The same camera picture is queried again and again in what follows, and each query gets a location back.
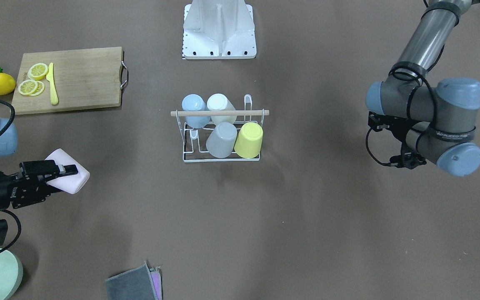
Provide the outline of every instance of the brown table surface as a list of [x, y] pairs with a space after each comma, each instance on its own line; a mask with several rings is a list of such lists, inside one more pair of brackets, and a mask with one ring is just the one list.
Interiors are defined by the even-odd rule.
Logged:
[[[106, 299], [105, 279], [144, 261], [162, 266], [166, 300], [480, 299], [480, 169], [385, 168], [364, 147], [366, 91], [423, 2], [252, 0], [257, 57], [227, 61], [181, 59], [188, 3], [0, 0], [4, 72], [17, 76], [23, 53], [113, 46], [130, 71], [120, 108], [17, 116], [1, 171], [62, 148], [91, 178], [14, 211], [13, 299]], [[480, 4], [429, 80], [450, 77], [480, 80]], [[190, 93], [237, 105], [249, 93], [271, 110], [262, 159], [183, 163], [170, 111]], [[480, 111], [477, 127], [480, 145]], [[387, 132], [371, 147], [399, 152]]]

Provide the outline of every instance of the wooden dowel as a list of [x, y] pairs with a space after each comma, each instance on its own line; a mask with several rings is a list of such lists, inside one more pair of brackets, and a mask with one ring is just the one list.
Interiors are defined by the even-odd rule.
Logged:
[[200, 110], [197, 112], [185, 112], [181, 110], [175, 110], [170, 112], [172, 117], [188, 117], [188, 116], [269, 116], [269, 110]]

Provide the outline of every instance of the cup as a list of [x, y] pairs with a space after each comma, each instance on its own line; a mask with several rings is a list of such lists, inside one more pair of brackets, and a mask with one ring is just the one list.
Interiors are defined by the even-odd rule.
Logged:
[[244, 159], [252, 159], [260, 153], [263, 142], [263, 128], [255, 122], [247, 122], [242, 125], [234, 150]]
[[[223, 94], [214, 94], [207, 100], [209, 110], [235, 110], [229, 99]], [[212, 122], [218, 125], [222, 122], [233, 124], [236, 121], [236, 116], [212, 116]]]
[[216, 125], [207, 139], [208, 152], [215, 158], [224, 159], [231, 155], [236, 140], [236, 127], [228, 122]]
[[[201, 110], [208, 110], [205, 101], [200, 95], [190, 94], [182, 100], [182, 110], [185, 112], [198, 112]], [[192, 128], [202, 128], [210, 121], [209, 116], [187, 116], [186, 123]]]

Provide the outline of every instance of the blue cup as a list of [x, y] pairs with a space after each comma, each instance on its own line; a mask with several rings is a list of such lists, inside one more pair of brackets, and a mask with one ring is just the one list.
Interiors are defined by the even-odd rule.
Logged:
[[[190, 94], [182, 100], [182, 110], [185, 112], [198, 112], [208, 110], [205, 101], [200, 95]], [[209, 116], [187, 116], [186, 123], [192, 128], [202, 128], [210, 121]]]

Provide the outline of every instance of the yellow cup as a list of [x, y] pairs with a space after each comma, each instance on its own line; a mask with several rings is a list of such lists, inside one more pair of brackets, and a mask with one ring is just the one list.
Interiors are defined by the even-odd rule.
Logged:
[[242, 125], [235, 142], [235, 152], [244, 159], [252, 159], [260, 153], [263, 142], [263, 128], [254, 122]]

